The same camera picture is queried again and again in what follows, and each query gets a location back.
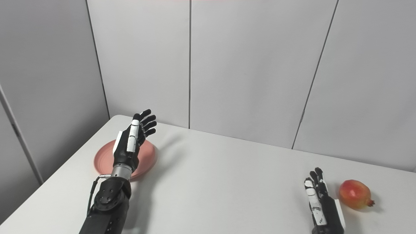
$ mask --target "pomegranate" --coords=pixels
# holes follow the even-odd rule
[[[363,209],[374,206],[370,189],[357,180],[346,180],[339,187],[339,199],[350,208]]]

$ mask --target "cable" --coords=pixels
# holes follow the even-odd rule
[[[91,201],[92,201],[92,195],[94,194],[95,191],[95,187],[97,187],[98,184],[98,180],[100,178],[109,178],[111,176],[111,174],[104,174],[104,175],[99,175],[92,183],[92,187],[91,187],[91,192],[89,194],[89,199],[88,199],[88,207],[87,207],[87,216],[89,213],[89,209],[91,208]]]

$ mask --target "tabletop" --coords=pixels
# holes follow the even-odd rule
[[[98,175],[94,156],[130,122],[127,116],[111,118],[0,226],[0,233],[77,234]],[[346,234],[414,233],[416,173],[167,124],[156,128],[148,140],[157,162],[131,183],[124,234],[311,233],[303,181],[315,167],[323,169],[333,197],[347,179],[372,191],[375,207],[359,212],[342,206]]]

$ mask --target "prosthetic hand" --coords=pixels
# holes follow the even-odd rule
[[[328,195],[322,170],[317,167],[305,180],[314,228],[312,234],[343,234],[345,220],[338,199]]]
[[[130,176],[138,165],[140,146],[149,135],[156,132],[156,116],[151,110],[135,114],[130,126],[120,131],[113,148],[114,163],[111,175],[100,175],[94,181],[91,196],[99,178],[101,183],[80,234],[120,234],[126,221],[131,196]]]

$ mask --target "pink plate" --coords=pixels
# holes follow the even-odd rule
[[[94,167],[99,174],[111,174],[113,170],[113,146],[116,140],[110,141],[105,144],[97,152],[94,158]],[[149,141],[144,141],[143,145],[140,146],[139,151],[139,166],[131,174],[131,178],[136,178],[139,175],[146,173],[152,168],[156,162],[155,148]]]

